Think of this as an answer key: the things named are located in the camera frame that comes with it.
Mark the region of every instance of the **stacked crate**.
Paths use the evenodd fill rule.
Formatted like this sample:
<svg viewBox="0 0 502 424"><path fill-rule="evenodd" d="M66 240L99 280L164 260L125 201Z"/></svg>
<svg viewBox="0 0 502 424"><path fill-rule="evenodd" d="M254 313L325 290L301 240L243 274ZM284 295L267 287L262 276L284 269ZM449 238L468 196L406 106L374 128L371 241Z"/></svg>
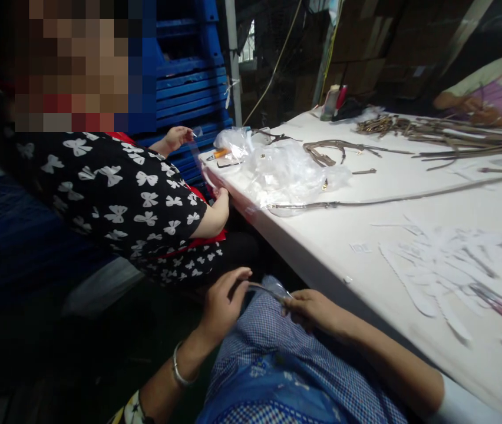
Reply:
<svg viewBox="0 0 502 424"><path fill-rule="evenodd" d="M170 127L201 127L201 151L212 149L233 121L226 110L228 77L217 33L215 0L143 1L143 37L130 49L128 133L139 144L160 140ZM188 146L170 159L189 184L201 181Z"/></svg>

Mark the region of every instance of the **window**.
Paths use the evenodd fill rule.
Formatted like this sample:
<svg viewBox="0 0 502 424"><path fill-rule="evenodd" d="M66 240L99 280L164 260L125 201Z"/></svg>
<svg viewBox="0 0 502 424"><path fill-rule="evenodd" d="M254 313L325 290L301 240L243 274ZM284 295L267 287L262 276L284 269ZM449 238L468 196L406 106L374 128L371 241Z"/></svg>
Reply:
<svg viewBox="0 0 502 424"><path fill-rule="evenodd" d="M252 61L254 52L255 52L255 20L251 22L251 27L249 28L247 41L245 42L243 50L241 51L241 55L239 56L239 62Z"/></svg>

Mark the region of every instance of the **wire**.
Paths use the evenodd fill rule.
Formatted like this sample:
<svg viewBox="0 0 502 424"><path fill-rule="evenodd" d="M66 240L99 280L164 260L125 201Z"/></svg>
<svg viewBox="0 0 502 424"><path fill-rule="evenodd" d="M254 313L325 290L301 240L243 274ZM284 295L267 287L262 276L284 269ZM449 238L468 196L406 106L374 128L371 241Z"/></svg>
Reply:
<svg viewBox="0 0 502 424"><path fill-rule="evenodd" d="M290 38L290 33L292 32L292 28L294 28L294 23L296 22L296 17L298 16L298 12L300 11L300 7L301 6L302 6L302 0L300 0L298 2L298 6L296 7L296 12L294 13L294 18L292 18L292 23L290 24L290 28L288 30L288 34L286 34L285 43L283 44L282 49L280 50L279 58L276 60L275 69L273 69L273 74L270 77L269 83L267 84L267 87L265 88L265 91L263 92L263 95L257 101L257 104L251 110L251 112L249 113L249 115L247 116L247 118L245 119L245 121L243 122L243 126L245 126L245 124L247 124L247 121L249 121L249 118L251 117L251 115L253 115L253 112L255 112L255 109L263 101L263 97L265 97L265 94L267 94L267 91L269 90L270 85L272 84L273 80L275 79L276 69L279 67L280 58L282 57L282 54L285 52L286 43L288 42L288 39Z"/></svg>

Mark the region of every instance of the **hand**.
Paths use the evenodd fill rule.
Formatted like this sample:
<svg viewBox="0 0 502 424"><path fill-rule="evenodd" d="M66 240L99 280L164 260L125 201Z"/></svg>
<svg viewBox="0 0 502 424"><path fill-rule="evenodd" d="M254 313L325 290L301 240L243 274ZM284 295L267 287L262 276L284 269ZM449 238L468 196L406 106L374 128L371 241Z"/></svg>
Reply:
<svg viewBox="0 0 502 424"><path fill-rule="evenodd" d="M498 109L490 107L483 111L475 112L469 119L474 125L491 125L494 124L500 118L500 112Z"/></svg>
<svg viewBox="0 0 502 424"><path fill-rule="evenodd" d="M237 268L222 275L208 290L204 304L204 315L198 325L197 331L204 336L212 349L222 342L239 318L241 305L249 287L249 282L239 282L238 280L247 280L252 274L249 268ZM233 292L233 297L230 301L229 294L235 284L239 285Z"/></svg>
<svg viewBox="0 0 502 424"><path fill-rule="evenodd" d="M214 190L214 196L216 196L216 199L219 199L221 196L229 196L229 191L224 187L220 187Z"/></svg>
<svg viewBox="0 0 502 424"><path fill-rule="evenodd" d="M457 109L464 113L470 113L479 111L482 107L483 102L481 102L477 97L466 96L461 98L461 102L457 106Z"/></svg>
<svg viewBox="0 0 502 424"><path fill-rule="evenodd" d="M187 127L173 127L171 128L166 137L164 138L167 147L171 152L178 150L180 146L188 141L194 140L192 130Z"/></svg>
<svg viewBox="0 0 502 424"><path fill-rule="evenodd" d="M319 291L295 291L292 297L294 299L284 299L286 310L283 314L291 312L292 321L300 324L308 334L317 327L337 338L352 336L353 326L358 319Z"/></svg>

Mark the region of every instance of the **blue plastic crate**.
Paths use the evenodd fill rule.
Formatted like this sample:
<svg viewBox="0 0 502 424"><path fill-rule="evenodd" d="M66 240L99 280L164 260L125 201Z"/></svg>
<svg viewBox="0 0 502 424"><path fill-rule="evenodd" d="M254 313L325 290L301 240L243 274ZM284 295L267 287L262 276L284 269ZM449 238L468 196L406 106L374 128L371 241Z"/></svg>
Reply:
<svg viewBox="0 0 502 424"><path fill-rule="evenodd" d="M68 229L13 179L0 177L0 303L85 276L114 258Z"/></svg>

